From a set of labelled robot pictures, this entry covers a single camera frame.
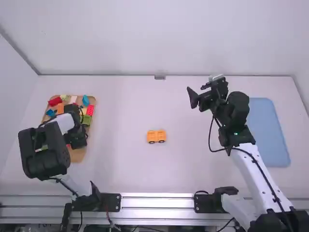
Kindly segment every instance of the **yellow toy block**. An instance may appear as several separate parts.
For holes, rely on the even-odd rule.
[[[87,108],[82,108],[81,110],[82,110],[82,112],[79,112],[79,114],[85,116],[86,113],[87,113]]]

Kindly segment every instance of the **building block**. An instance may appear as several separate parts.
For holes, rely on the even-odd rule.
[[[92,117],[91,117],[90,115],[84,115],[83,124],[84,124],[84,125],[90,126],[91,118],[92,118]]]
[[[59,103],[62,103],[62,99],[60,97],[56,97],[48,101],[48,104],[52,107],[58,105]]]
[[[46,114],[50,117],[54,117],[56,115],[52,109],[49,109],[48,111],[46,111]]]
[[[86,114],[92,116],[94,109],[95,109],[94,105],[88,105]]]
[[[79,115],[86,115],[87,108],[82,108],[81,111],[79,112]]]
[[[89,105],[89,99],[88,99],[87,95],[83,95],[83,104],[84,104],[84,106]]]
[[[62,95],[60,95],[60,98],[62,99],[62,101],[66,101],[67,102],[69,100],[70,96],[62,94]]]
[[[71,96],[69,104],[73,104],[76,102],[77,96]]]
[[[63,114],[64,113],[64,104],[63,103],[59,103],[57,106],[57,115],[59,114]]]

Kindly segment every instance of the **metal frame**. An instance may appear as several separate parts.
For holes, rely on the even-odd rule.
[[[221,227],[229,214],[196,214],[193,194],[185,193],[121,193],[121,210],[110,213],[120,225],[191,225]],[[309,212],[309,198],[290,199],[296,209]],[[0,223],[59,224],[64,205],[71,196],[0,195]],[[80,223],[80,213],[73,212],[70,223]],[[104,212],[83,212],[83,224],[109,224]]]

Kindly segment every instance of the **toy car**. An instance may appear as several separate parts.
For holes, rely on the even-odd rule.
[[[154,144],[155,142],[164,143],[166,141],[165,130],[150,130],[147,132],[147,142]]]

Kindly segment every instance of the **cable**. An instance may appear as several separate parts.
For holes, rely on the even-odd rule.
[[[134,232],[134,231],[137,229],[137,227],[138,227],[138,226],[136,226],[136,227],[135,227],[132,231],[130,231],[130,232]]]
[[[83,225],[83,213],[81,211],[81,224],[79,225],[77,232],[81,229],[82,225]]]
[[[60,178],[57,177],[50,177],[48,178],[48,180],[55,180],[56,183],[60,183],[63,185],[63,187],[65,187],[67,190],[69,190],[73,195],[75,195],[76,197],[79,197],[79,195],[77,194],[77,192],[75,192],[74,190],[72,190],[66,183],[64,183]]]
[[[78,109],[79,109],[80,112],[82,112],[82,121],[81,121],[81,124],[82,124],[84,122],[84,113],[83,113],[81,107],[78,107]]]
[[[210,150],[211,152],[219,152],[219,151],[227,150],[228,148],[222,148],[222,149],[218,149],[218,150],[212,150],[212,149],[211,149],[210,137],[211,137],[211,128],[212,128],[212,124],[213,124],[213,120],[214,120],[214,119],[215,119],[214,116],[212,116],[211,126],[210,126],[210,129],[209,129],[209,135],[208,135],[208,147],[209,147],[209,150]],[[263,178],[265,179],[265,181],[266,181],[266,183],[267,183],[267,185],[268,185],[268,187],[269,187],[269,189],[270,189],[272,195],[274,196],[275,202],[277,202],[277,204],[278,204],[280,210],[282,211],[282,214],[283,214],[284,219],[285,219],[285,221],[286,221],[287,227],[289,228],[289,230],[290,230],[291,232],[294,232],[294,230],[293,230],[293,228],[292,228],[292,225],[291,225],[291,222],[290,222],[290,220],[288,219],[287,214],[286,214],[286,212],[284,211],[284,208],[283,208],[283,206],[282,206],[282,204],[281,204],[281,202],[280,202],[280,199],[278,198],[276,192],[274,191],[273,187],[271,186],[271,184],[270,184],[269,180],[267,179],[265,173],[263,172],[261,166],[258,164],[258,162],[257,162],[256,159],[253,157],[253,155],[252,155],[251,153],[249,153],[248,151],[245,151],[245,150],[243,150],[243,149],[236,148],[236,147],[232,147],[232,150],[238,150],[238,151],[244,152],[244,153],[247,154],[247,155],[252,159],[252,161],[256,164],[257,168],[260,170],[260,172],[261,172]]]
[[[137,227],[138,228],[144,228],[144,229],[152,230],[152,231],[157,231],[157,232],[165,232],[165,231],[154,229],[154,228],[147,227],[147,226],[137,226]]]
[[[251,153],[249,153],[248,151],[245,151],[245,150],[240,149],[240,148],[237,148],[237,147],[233,147],[232,150],[237,150],[237,151],[242,151],[242,152],[244,152],[244,153],[247,154],[247,155],[252,159],[252,161],[256,164],[257,168],[260,170],[260,172],[261,172],[263,178],[265,179],[265,181],[266,181],[266,183],[267,183],[267,185],[268,185],[268,187],[269,187],[269,189],[270,189],[270,191],[271,191],[271,194],[272,194],[272,195],[274,196],[274,198],[275,198],[274,201],[278,204],[280,210],[282,211],[282,214],[283,214],[284,219],[285,219],[285,221],[286,221],[287,227],[289,228],[289,230],[290,230],[291,232],[294,232],[294,230],[293,230],[293,228],[292,228],[292,225],[291,225],[291,222],[290,222],[290,220],[289,220],[289,218],[288,218],[286,212],[284,211],[284,208],[283,208],[283,206],[282,206],[282,204],[281,204],[281,202],[280,202],[280,199],[278,198],[278,196],[277,196],[275,190],[274,190],[273,187],[271,186],[271,184],[270,184],[269,180],[267,179],[265,173],[263,172],[261,166],[260,166],[259,163],[256,161],[256,159],[253,157],[253,155],[252,155]]]
[[[110,225],[112,226],[112,228],[115,228],[116,230],[121,231],[121,228],[118,225],[116,225],[115,223],[113,223],[113,221],[111,220],[110,215],[108,213],[107,205],[105,206],[105,211],[106,211],[106,218],[107,218],[108,222],[110,223]]]
[[[209,128],[209,134],[208,134],[208,148],[209,148],[209,151],[211,152],[219,152],[219,151],[225,151],[226,148],[221,148],[221,149],[218,149],[218,150],[212,150],[211,149],[211,128],[212,128],[212,124],[213,124],[213,120],[214,120],[214,116],[212,116],[212,120],[211,120],[211,127]]]
[[[205,194],[207,194],[207,195],[209,194],[207,191],[199,190],[199,191],[196,191],[196,192],[195,192],[194,196],[195,196],[197,193],[200,193],[200,192],[201,192],[201,193],[205,193]]]
[[[220,232],[220,231],[222,231],[222,230],[224,230],[227,226],[228,226],[228,224],[230,224],[231,223],[231,221],[232,220],[234,220],[235,218],[231,218],[220,230],[218,230],[217,232]]]

